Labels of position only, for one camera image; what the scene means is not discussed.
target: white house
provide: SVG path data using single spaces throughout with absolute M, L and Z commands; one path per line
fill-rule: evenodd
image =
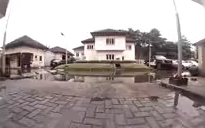
M 84 58 L 90 60 L 135 60 L 135 41 L 127 31 L 105 29 L 91 32 L 92 38 L 83 40 Z
M 67 55 L 68 58 L 73 56 L 73 54 L 68 50 L 67 53 L 68 53 Z M 65 60 L 65 58 L 66 58 L 66 49 L 56 46 L 45 52 L 44 63 L 45 66 L 50 66 L 50 63 L 53 59 Z
M 84 60 L 85 54 L 84 54 L 84 46 L 79 46 L 76 48 L 73 48 L 74 51 L 74 57 L 76 60 Z
M 47 49 L 36 40 L 22 36 L 6 44 L 6 65 L 10 68 L 44 67 L 44 55 Z

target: pole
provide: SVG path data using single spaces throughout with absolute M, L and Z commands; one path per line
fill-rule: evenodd
M 177 22 L 177 33 L 178 33 L 178 68 L 177 68 L 177 75 L 181 77 L 182 73 L 182 44 L 181 44 L 181 26 L 180 26 L 180 19 L 179 14 L 177 11 L 175 0 L 173 0 L 174 8 L 176 12 L 176 22 Z

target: grass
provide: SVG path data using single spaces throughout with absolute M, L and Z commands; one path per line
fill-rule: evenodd
M 60 65 L 56 69 L 65 69 L 65 71 L 114 71 L 116 68 L 114 65 L 105 63 L 74 63 L 66 65 Z M 121 64 L 121 71 L 150 71 L 146 65 L 126 63 Z

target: two-story house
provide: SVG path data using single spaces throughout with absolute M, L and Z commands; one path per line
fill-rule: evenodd
M 105 29 L 91 32 L 83 40 L 85 60 L 135 60 L 135 41 L 124 30 Z

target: street light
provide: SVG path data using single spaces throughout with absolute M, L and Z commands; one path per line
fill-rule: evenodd
M 68 64 L 68 52 L 67 52 L 67 48 L 65 49 L 65 64 Z
M 181 76 L 182 73 L 182 44 L 181 44 L 181 26 L 180 26 L 180 19 L 179 14 L 177 11 L 177 6 L 175 0 L 173 0 L 175 13 L 176 13 L 176 23 L 177 23 L 177 34 L 178 34 L 178 68 L 177 68 L 177 75 L 178 77 Z

